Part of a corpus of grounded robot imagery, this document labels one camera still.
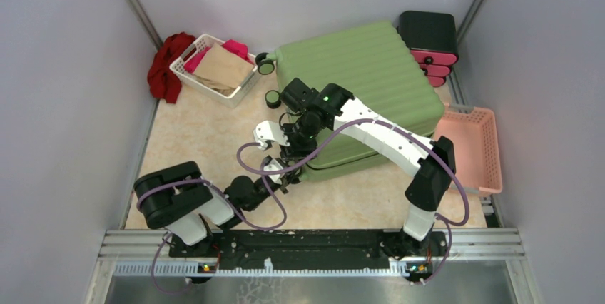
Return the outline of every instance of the dark red fabric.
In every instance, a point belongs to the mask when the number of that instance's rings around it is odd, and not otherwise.
[[[242,44],[235,40],[227,40],[221,46],[223,46],[223,48],[226,49],[227,51],[246,60],[248,63],[250,63],[250,64],[252,63],[250,58],[248,58],[248,46],[246,46],[245,44]],[[200,53],[196,54],[193,58],[189,59],[185,63],[185,66],[184,66],[185,71],[192,74],[195,71],[195,69],[198,67],[198,65],[200,64],[200,61],[202,61],[203,57],[206,55],[206,53],[208,52],[209,49],[210,49],[210,47],[206,47]]]
[[[183,86],[169,67],[194,41],[195,37],[186,33],[174,34],[164,41],[147,73],[147,83],[153,97],[176,103]]]

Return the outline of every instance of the black and pink drawer unit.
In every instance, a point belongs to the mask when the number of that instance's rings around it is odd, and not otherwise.
[[[458,61],[456,24],[450,14],[405,11],[399,16],[397,31],[434,87]]]

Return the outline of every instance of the green suitcase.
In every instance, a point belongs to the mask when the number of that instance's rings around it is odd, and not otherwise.
[[[336,83],[373,111],[419,135],[432,135],[444,113],[439,96],[386,21],[286,44],[267,58],[276,64],[280,91],[294,78],[318,91]],[[331,133],[322,131],[317,143]],[[386,161],[359,141],[341,135],[307,163],[301,179],[322,181]]]

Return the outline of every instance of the beige tabletop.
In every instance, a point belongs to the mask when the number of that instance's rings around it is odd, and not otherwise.
[[[252,131],[258,123],[264,120],[276,122],[285,110],[284,105],[275,110],[265,105],[265,92],[277,88],[274,74],[263,76],[238,107],[228,108],[183,85],[176,104],[165,101],[159,104],[141,176],[185,161],[195,161],[202,174],[223,190],[236,176],[247,175],[255,180],[258,176],[240,167],[235,152],[244,143],[253,141]],[[436,91],[443,101],[450,101],[447,86]],[[243,160],[258,167],[268,153],[278,156],[279,148],[269,151],[250,148],[244,151]],[[395,164],[388,163],[328,181],[290,185],[288,194],[277,192],[288,212],[288,221],[282,228],[401,228],[409,205],[404,192],[411,180]],[[471,215],[465,227],[487,227],[479,197],[469,195],[469,202]],[[135,204],[134,196],[126,229],[147,229]],[[464,215],[460,194],[447,191],[438,211],[460,221]],[[259,226],[272,226],[282,219],[281,211],[270,198],[253,212],[244,214]],[[435,226],[444,227],[441,221]],[[241,223],[236,228],[249,227]]]

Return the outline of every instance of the pink basket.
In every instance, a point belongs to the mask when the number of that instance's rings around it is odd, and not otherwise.
[[[502,172],[494,112],[485,108],[447,104],[434,139],[454,143],[456,176],[469,193],[488,196],[502,192]]]

